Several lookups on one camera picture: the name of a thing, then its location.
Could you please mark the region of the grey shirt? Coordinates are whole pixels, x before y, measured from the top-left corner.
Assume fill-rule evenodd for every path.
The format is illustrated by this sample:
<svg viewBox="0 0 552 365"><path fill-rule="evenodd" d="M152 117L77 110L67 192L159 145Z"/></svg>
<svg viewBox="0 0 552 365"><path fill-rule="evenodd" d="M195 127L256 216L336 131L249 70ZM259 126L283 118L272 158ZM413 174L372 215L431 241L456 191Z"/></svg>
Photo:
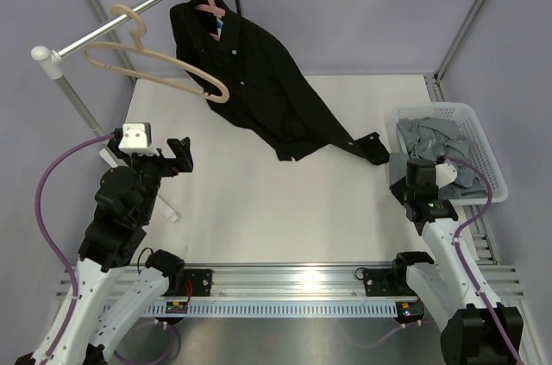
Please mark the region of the grey shirt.
<svg viewBox="0 0 552 365"><path fill-rule="evenodd" d="M452 121L423 117L400 119L396 125L406 146L405 153L393 153L389 160L389 183L392 186L406 174L406 162L419 158L437 162L440 157L453 157L469 162L474 142L463 135ZM452 184L439 189L440 199L487 198L487 190L475 171L453 162L457 177Z"/></svg>

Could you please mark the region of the beige plastic hanger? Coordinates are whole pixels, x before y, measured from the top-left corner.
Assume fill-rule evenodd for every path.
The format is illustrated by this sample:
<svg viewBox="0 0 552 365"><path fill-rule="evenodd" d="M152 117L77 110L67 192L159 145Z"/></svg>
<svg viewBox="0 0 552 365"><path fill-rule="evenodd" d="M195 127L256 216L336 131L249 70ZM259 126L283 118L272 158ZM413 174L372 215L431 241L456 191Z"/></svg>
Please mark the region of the beige plastic hanger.
<svg viewBox="0 0 552 365"><path fill-rule="evenodd" d="M146 23L142 20L141 16L133 9L131 9L129 6L126 6L124 4L115 4L111 7L110 13L112 15L116 15L116 14L127 15L132 21L135 22L135 28L129 31L129 35L133 44L129 45L129 44L124 44L121 42L113 42L113 41L93 41L91 43L88 43L81 49L81 53L83 57L90 64L98 68L103 68L105 70L109 70L112 72L118 72L128 77L144 79L146 81L150 81L159 85L172 87L173 89L176 89L176 90L185 91L217 104L224 104L229 101L229 98L230 98L229 89L221 80L199 69L198 67L195 67L182 60L178 60L166 54L159 53L154 50L145 48L142 43L142 38L147 33ZM215 94L208 93L207 91L199 90L189 85L174 83L169 79L163 79L153 74L148 74L148 73L132 70L129 68L124 68L121 66L113 66L113 65L100 62L99 60L92 58L90 55L91 50L100 50L100 49L109 49L109 50L114 50L118 52L132 53L141 57L149 58L151 60L158 60L162 63L167 63L169 65L176 66L178 69L184 70L189 74L199 77L202 80L206 81L207 83L213 85L218 90L218 93L215 93Z"/></svg>

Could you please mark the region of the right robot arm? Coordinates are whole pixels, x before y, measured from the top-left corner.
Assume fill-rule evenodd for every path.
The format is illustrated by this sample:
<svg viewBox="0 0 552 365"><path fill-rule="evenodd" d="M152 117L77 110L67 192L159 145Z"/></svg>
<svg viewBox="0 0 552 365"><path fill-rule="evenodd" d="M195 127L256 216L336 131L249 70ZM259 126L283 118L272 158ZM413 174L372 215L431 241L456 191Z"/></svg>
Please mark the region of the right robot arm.
<svg viewBox="0 0 552 365"><path fill-rule="evenodd" d="M447 364L520 364L522 315L493 291L467 249L469 223L460 222L451 202L439 196L456 180L457 164L392 155L389 189L429 251L401 252L389 268L359 267L354 277L368 296L416 298L441 332Z"/></svg>

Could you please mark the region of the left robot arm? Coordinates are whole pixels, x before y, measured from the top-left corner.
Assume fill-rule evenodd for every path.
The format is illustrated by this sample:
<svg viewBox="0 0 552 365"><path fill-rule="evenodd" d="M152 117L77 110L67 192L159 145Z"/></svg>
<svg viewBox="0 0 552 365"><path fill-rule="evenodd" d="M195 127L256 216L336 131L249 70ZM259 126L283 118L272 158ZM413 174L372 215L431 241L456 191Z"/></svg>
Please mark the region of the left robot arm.
<svg viewBox="0 0 552 365"><path fill-rule="evenodd" d="M193 170L189 138L170 139L174 156L160 149L144 154L124 151L120 129L103 136L108 149L124 161L100 179L93 219L71 265L48 234L41 214L46 182L41 180L34 210L41 234L69 274L71 287L39 347L17 359L19 364L106 364L116 346L158 297L179 293L185 263L165 250L153 252L132 287L103 312L104 302L143 241L164 178Z"/></svg>

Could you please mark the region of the black shirt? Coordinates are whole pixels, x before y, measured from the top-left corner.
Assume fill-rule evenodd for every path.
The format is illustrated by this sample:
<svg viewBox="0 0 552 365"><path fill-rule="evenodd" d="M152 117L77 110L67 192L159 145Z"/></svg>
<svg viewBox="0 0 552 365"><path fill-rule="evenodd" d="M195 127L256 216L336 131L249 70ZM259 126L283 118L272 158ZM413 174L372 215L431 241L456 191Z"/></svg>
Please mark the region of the black shirt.
<svg viewBox="0 0 552 365"><path fill-rule="evenodd" d="M170 8L178 60L223 82L229 100L210 108L238 128L250 129L281 161L299 161L335 146L373 165L390 154L373 132L354 139L318 96L285 46L261 26L232 11L223 0L223 25L198 10L207 0Z"/></svg>

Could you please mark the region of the white plastic basket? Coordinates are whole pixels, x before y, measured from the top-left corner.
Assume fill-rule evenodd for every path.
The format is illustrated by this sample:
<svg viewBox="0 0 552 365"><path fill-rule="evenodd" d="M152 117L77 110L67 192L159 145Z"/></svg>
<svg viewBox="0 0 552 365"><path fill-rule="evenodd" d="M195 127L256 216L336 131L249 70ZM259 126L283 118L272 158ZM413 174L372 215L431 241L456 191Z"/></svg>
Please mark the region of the white plastic basket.
<svg viewBox="0 0 552 365"><path fill-rule="evenodd" d="M508 198L508 188L499 169L499 164L495 159L480 121L470 106L452 102L409 104L396 107L394 114L396 125L400 119L423 117L435 117L454 122L461 133L474 142L471 160L469 162L462 161L461 164L473 169L485 186L491 186L493 203L503 202ZM406 146L398 130L397 135L401 150L405 153ZM487 198L453 199L450 201L453 205L483 205Z"/></svg>

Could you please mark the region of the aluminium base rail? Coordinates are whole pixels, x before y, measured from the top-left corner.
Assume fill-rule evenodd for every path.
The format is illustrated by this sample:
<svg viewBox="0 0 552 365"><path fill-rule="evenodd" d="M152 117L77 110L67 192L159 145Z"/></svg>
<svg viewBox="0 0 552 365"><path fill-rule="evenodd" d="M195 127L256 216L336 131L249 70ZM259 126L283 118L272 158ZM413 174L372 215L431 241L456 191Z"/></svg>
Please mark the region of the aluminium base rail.
<svg viewBox="0 0 552 365"><path fill-rule="evenodd" d="M360 300L388 299L415 301L416 296L399 296L386 290L366 296L365 287L357 280L355 264L342 265L186 265L186 270L211 270L210 296L199 297L193 290L192 299L209 300ZM480 269L504 301L523 300L524 291L513 266L480 264ZM122 276L108 291L108 299L119 299L137 279L137 267L126 267Z"/></svg>

